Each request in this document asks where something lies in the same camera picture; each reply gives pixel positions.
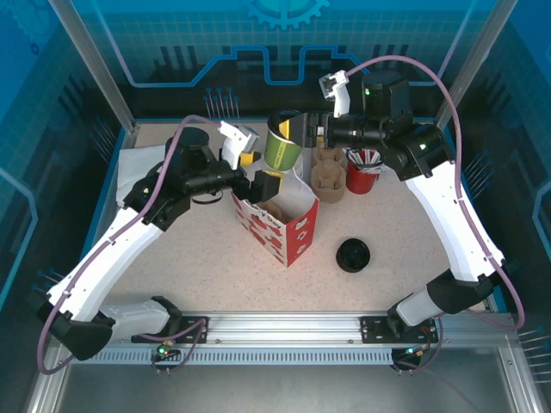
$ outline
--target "red and white box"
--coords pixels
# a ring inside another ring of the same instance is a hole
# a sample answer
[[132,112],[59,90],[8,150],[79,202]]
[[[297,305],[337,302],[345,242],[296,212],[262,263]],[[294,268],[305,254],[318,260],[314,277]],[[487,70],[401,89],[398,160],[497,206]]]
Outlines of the red and white box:
[[[254,176],[255,163],[246,168]],[[292,170],[282,178],[280,193],[270,200],[287,218],[286,224],[247,200],[232,194],[238,219],[263,247],[288,267],[312,244],[318,217],[319,199]]]

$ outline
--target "metal frame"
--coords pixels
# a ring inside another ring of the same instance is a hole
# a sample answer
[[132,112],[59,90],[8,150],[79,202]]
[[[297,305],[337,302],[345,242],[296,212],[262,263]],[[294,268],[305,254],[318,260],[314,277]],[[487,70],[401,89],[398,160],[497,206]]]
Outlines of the metal frame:
[[[59,342],[51,343],[44,359],[45,365],[53,368],[69,355],[69,351]],[[27,413],[53,413],[56,410],[58,395],[61,393],[66,374],[66,369],[51,376],[40,374],[28,402]]]
[[[465,95],[465,92],[471,85],[471,82],[474,80],[476,73],[486,60],[490,49],[492,49],[499,33],[501,33],[503,26],[509,19],[511,12],[517,4],[517,1],[518,0],[496,1],[496,5],[486,19],[484,27],[480,30],[480,33],[474,42],[473,48],[469,52],[467,58],[465,59],[465,63],[463,63],[463,66],[459,70],[459,74],[455,78],[455,81],[449,90],[456,106],[459,105],[459,102]],[[442,106],[438,110],[436,118],[436,125],[440,129],[444,129],[448,125],[448,122],[451,119],[451,108],[446,101],[443,102]]]
[[[86,30],[80,15],[70,0],[49,0],[49,2],[105,95],[110,107],[114,110],[117,119],[131,133],[134,130],[135,120]],[[517,0],[497,1],[450,90],[456,105],[459,104],[468,86],[473,81],[516,3]],[[445,127],[450,117],[451,112],[444,103],[437,114],[438,126]],[[489,304],[491,307],[495,305],[491,300]],[[322,358],[324,357],[323,354],[327,354],[327,352],[331,352],[331,354],[382,354],[383,360],[380,362],[387,364],[388,352],[391,347],[385,344],[362,344],[359,324],[359,317],[383,314],[382,311],[190,313],[189,315],[210,317],[207,343],[198,346],[197,359],[192,360],[192,362],[196,362],[196,364],[213,364],[213,362],[250,364],[251,359],[248,358],[247,354],[304,354],[315,350],[316,354],[322,354]],[[500,323],[512,324],[509,314],[490,313],[488,317]],[[510,386],[512,403],[517,411],[529,413],[544,411],[516,333],[494,329],[467,314],[444,317],[443,325],[444,348],[498,348],[503,362],[504,376]],[[138,355],[136,360],[133,357],[136,354],[148,354],[147,352],[151,351],[153,347],[152,345],[121,341],[109,345],[97,357],[88,362],[95,364],[144,364],[144,360],[142,360],[145,357],[144,355]],[[406,347],[409,346],[407,344],[392,346],[392,348]],[[122,358],[115,357],[112,359],[112,354],[122,354]],[[211,362],[212,354],[216,357],[219,356],[221,360]],[[54,366],[68,355],[68,351],[56,342],[50,346],[46,353],[46,365]],[[349,362],[347,355],[339,357],[337,364]],[[258,362],[269,364],[269,357],[268,361],[263,357],[261,357],[261,360],[255,359],[254,361],[256,364]],[[323,361],[320,359],[315,362],[331,364],[325,358]],[[369,361],[362,362],[359,359],[351,362],[352,364],[373,364]],[[27,412],[53,413],[57,407],[56,404],[65,375],[66,371],[53,376],[40,375]]]
[[115,112],[115,116],[122,127],[131,132],[135,124],[134,117],[72,1],[49,0],[49,2],[109,106]]
[[523,349],[514,342],[499,348],[499,356],[503,364],[505,377],[513,404],[517,411],[528,413],[543,413],[545,409],[538,394],[528,362]]
[[[191,364],[388,365],[392,364],[393,348],[409,346],[362,344],[360,331],[360,317],[385,314],[369,311],[186,312],[184,315],[210,318],[207,343],[197,346]],[[509,314],[488,313],[487,316],[496,322],[512,324]],[[511,405],[522,413],[544,411],[515,332],[489,328],[467,313],[446,316],[443,317],[443,347],[498,348],[511,390]],[[112,343],[89,361],[74,362],[71,368],[79,364],[147,365],[155,348],[155,344],[132,344],[123,340]],[[55,342],[48,349],[46,363],[54,366],[67,355]],[[65,374],[39,377],[28,413],[55,411]]]

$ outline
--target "black lid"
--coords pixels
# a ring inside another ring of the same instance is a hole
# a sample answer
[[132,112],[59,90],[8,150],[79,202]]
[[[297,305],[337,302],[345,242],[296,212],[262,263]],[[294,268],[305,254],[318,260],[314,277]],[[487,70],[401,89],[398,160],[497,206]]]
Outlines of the black lid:
[[357,238],[347,239],[337,250],[337,264],[348,273],[364,269],[370,258],[368,246]]

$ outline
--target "green paper cup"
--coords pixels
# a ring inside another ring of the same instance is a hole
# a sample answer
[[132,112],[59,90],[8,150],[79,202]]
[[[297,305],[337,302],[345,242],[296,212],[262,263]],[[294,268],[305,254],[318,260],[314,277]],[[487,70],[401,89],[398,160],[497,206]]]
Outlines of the green paper cup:
[[266,139],[266,151],[264,161],[274,170],[286,171],[294,167],[302,148],[293,142],[286,140],[279,133],[277,121],[268,122],[268,138]]

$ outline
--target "metal base plate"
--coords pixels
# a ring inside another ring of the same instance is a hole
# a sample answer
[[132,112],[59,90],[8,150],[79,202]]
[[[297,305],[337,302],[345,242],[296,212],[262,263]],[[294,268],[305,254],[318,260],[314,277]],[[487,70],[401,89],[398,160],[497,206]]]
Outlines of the metal base plate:
[[[171,366],[182,360],[189,349],[160,361]],[[99,354],[78,364],[151,365],[154,349],[121,345],[105,348]],[[201,366],[388,366],[393,364],[388,348],[196,348],[188,364]]]
[[[201,332],[201,337],[199,337],[199,341],[197,342],[198,344],[205,344],[207,342],[207,334],[208,334],[208,317],[200,317],[200,316],[182,316],[182,318],[180,319],[180,326],[178,329],[176,329],[176,331],[183,331],[187,328],[189,328],[189,326],[197,323],[199,320],[201,320],[202,318],[204,318],[206,320],[206,323],[203,327],[203,330]],[[157,336],[157,337],[166,337],[166,336],[169,336],[170,335],[170,332],[168,331],[169,327],[165,327],[160,333],[158,334],[152,334],[152,336]],[[189,334],[186,334],[185,336],[181,336],[179,338],[177,338],[174,342],[177,343],[177,344],[192,344],[194,339],[195,339],[195,335],[197,334],[197,330],[193,330],[191,331]],[[140,336],[132,336],[131,338],[131,342],[134,342],[134,343],[149,343],[149,342],[152,342],[151,340],[147,340],[146,338],[143,338],[143,337],[140,337]]]
[[426,327],[430,331],[430,342],[438,342],[438,334],[434,320],[423,321],[417,327],[411,329],[404,334],[402,339],[394,336],[387,324],[387,317],[360,317],[360,325],[362,326],[362,342],[364,344],[426,344],[427,335],[421,330]]

